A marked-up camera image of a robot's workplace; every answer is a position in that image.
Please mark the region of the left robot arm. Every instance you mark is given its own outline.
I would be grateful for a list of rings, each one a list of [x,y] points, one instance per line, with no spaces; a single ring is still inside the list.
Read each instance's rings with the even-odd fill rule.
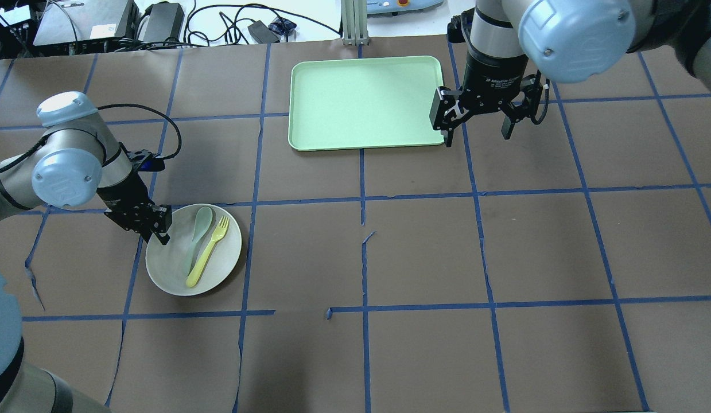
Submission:
[[[45,128],[27,152],[0,162],[0,222],[41,204],[68,209],[95,196],[105,215],[144,241],[169,243],[169,205],[155,204],[139,172],[161,172],[165,157],[128,151],[78,91],[62,92],[38,105]],[[22,314],[0,273],[0,412],[108,412],[98,402],[25,359]]]

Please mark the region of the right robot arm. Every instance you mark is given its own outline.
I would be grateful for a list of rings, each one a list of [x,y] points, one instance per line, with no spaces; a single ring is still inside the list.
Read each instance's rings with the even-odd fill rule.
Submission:
[[[476,1],[447,36],[467,45],[462,85],[437,87],[430,110],[447,147],[468,119],[495,112],[509,139],[521,120],[542,122],[550,83],[586,81],[662,45],[711,92],[711,1]]]

